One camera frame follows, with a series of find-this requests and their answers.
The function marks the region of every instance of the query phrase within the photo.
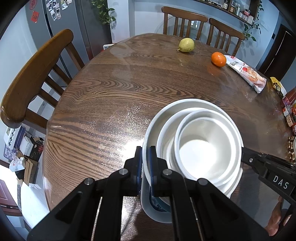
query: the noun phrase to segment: pear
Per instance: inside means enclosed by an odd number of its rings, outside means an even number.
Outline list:
[[[191,38],[184,38],[179,43],[177,51],[188,53],[194,49],[194,41]]]

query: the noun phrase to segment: white plastic bag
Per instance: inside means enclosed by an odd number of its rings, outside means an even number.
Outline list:
[[[233,68],[239,75],[252,86],[257,93],[260,93],[265,84],[266,78],[260,76],[255,70],[253,70],[250,66],[246,63],[241,61],[240,59],[225,55],[226,57],[226,64]]]
[[[12,171],[12,172],[16,172],[16,171],[20,171],[20,170],[23,170],[25,169],[25,165],[26,165],[26,159],[21,157],[21,158],[18,158],[18,157],[15,157],[11,163],[9,164],[9,169]]]

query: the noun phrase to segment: wooden door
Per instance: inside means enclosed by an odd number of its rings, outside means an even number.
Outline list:
[[[296,37],[281,24],[279,32],[259,72],[278,81],[284,77],[296,57]]]
[[[13,200],[5,182],[0,180],[0,205],[4,213],[8,216],[22,216],[15,201]]]

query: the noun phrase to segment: white bowl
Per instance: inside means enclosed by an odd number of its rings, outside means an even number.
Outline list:
[[[229,117],[229,115],[225,111],[223,111],[218,106],[216,106],[210,102],[200,100],[200,99],[182,99],[182,100],[178,100],[173,103],[170,103],[169,105],[162,108],[155,115],[155,117],[150,122],[150,124],[147,128],[145,137],[144,137],[143,148],[142,148],[143,170],[144,170],[145,176],[146,176],[147,181],[150,186],[151,186],[151,175],[150,175],[150,167],[148,164],[149,147],[155,146],[157,144],[157,139],[158,139],[159,133],[160,133],[163,125],[166,123],[166,121],[172,115],[174,115],[175,113],[177,113],[183,109],[194,108],[194,107],[214,110],[214,111],[217,111],[218,113],[221,113],[222,115],[224,115],[233,124],[234,128],[236,129],[236,131],[240,137],[241,144],[243,143],[242,138],[239,133],[239,130],[236,127],[233,120]]]
[[[239,172],[242,147],[238,133],[216,111],[188,114],[177,128],[173,147],[176,163],[188,179],[206,178],[220,186]]]
[[[229,115],[223,111],[218,106],[204,101],[200,99],[182,99],[175,101],[173,103],[170,103],[169,105],[162,108],[156,116],[152,119],[150,122],[148,129],[145,134],[144,142],[143,142],[143,148],[142,148],[142,158],[143,158],[143,180],[141,185],[141,205],[143,207],[143,210],[145,213],[152,218],[153,220],[161,223],[171,223],[171,213],[168,212],[160,212],[156,211],[149,202],[149,193],[150,193],[150,186],[151,186],[151,176],[149,173],[149,164],[147,160],[149,160],[149,147],[150,146],[156,146],[157,148],[157,139],[160,134],[161,129],[163,128],[164,124],[168,119],[173,116],[175,113],[182,111],[184,109],[188,108],[201,108],[201,109],[209,109],[214,110],[222,115],[224,115],[227,119],[230,120],[230,122],[233,124],[234,128],[236,129],[239,139],[241,141],[241,145],[243,145],[242,137],[239,133],[239,130],[233,120],[229,117]],[[227,191],[225,191],[225,195],[230,198],[230,195],[233,193],[235,188],[237,187],[240,178],[242,176],[242,164],[241,168],[239,170],[239,174],[236,178],[234,178],[233,184],[228,188]]]
[[[187,108],[172,115],[167,120],[167,122],[163,125],[157,138],[157,143],[156,143],[157,156],[167,161],[167,165],[169,169],[179,172],[180,174],[182,174],[181,170],[176,166],[175,163],[172,163],[173,160],[172,158],[170,158],[171,146],[174,141],[175,133],[180,122],[183,120],[185,116],[197,110],[203,110],[203,108],[200,108],[200,107]]]

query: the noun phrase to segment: yellow snack bag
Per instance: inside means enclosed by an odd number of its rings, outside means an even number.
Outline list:
[[[281,82],[279,82],[275,77],[270,77],[270,79],[272,82],[272,87],[276,90],[279,96],[283,98],[287,94],[287,91],[285,90]]]

